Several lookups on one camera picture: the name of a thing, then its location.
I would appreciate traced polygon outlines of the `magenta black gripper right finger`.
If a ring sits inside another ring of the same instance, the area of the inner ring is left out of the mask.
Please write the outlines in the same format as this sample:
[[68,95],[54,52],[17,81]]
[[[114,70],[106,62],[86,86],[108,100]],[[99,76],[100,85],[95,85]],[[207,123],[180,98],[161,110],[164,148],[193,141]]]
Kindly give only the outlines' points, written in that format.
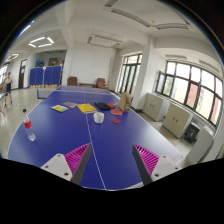
[[158,156],[137,144],[133,145],[132,154],[144,185],[181,170],[167,155]]

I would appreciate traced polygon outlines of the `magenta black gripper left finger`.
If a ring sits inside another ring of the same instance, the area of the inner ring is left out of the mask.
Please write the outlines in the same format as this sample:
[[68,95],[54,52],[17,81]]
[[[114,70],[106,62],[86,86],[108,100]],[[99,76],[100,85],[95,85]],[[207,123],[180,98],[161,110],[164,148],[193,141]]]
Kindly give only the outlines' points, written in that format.
[[65,155],[56,154],[42,166],[42,169],[79,185],[90,155],[91,144],[87,143]]

